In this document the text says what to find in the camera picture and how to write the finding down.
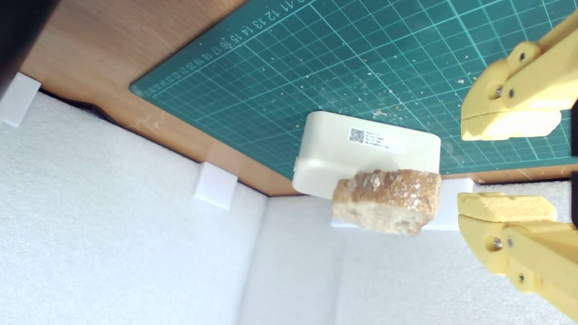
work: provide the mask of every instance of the green cutting mat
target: green cutting mat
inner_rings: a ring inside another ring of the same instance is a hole
[[[130,89],[290,179],[316,110],[439,135],[441,173],[577,163],[569,111],[545,138],[460,139],[477,76],[576,1],[249,0]]]

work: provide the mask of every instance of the bread slice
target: bread slice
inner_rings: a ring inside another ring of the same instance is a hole
[[[533,195],[459,193],[458,213],[491,222],[556,220],[552,203]]]
[[[383,233],[417,235],[438,210],[442,178],[412,169],[358,173],[333,193],[333,216]]]

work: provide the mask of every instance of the white container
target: white container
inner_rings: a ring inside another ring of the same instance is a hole
[[[439,173],[437,135],[329,112],[307,116],[293,188],[331,199],[337,182],[358,172],[415,169]]]

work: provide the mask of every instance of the white bracket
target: white bracket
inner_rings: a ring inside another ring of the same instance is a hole
[[[17,73],[0,98],[0,122],[19,127],[39,88],[38,81]]]
[[[228,210],[233,200],[237,176],[209,162],[201,164],[194,198]]]

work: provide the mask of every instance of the metal screw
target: metal screw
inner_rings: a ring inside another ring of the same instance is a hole
[[[502,249],[502,241],[498,237],[494,238],[494,247],[496,247],[498,250]]]

